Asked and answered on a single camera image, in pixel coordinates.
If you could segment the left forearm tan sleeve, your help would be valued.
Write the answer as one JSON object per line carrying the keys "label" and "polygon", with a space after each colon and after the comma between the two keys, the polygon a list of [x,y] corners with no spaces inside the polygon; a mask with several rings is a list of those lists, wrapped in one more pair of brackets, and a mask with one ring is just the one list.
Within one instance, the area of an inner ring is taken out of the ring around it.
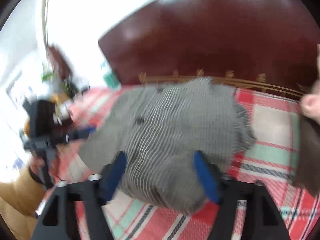
{"label": "left forearm tan sleeve", "polygon": [[1,183],[1,239],[31,239],[37,224],[36,210],[45,193],[29,166],[16,181]]}

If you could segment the person's left hand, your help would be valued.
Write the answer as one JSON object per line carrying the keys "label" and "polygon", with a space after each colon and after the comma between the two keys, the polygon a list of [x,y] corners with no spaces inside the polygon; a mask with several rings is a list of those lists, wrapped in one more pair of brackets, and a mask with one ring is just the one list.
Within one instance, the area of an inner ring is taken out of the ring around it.
{"label": "person's left hand", "polygon": [[[33,176],[34,178],[36,177],[39,178],[39,169],[44,167],[44,165],[45,165],[44,160],[41,157],[38,157],[38,156],[31,157],[28,164],[30,175]],[[59,167],[60,167],[60,158],[57,155],[52,160],[49,168],[49,174],[53,176],[55,179],[60,178]]]}

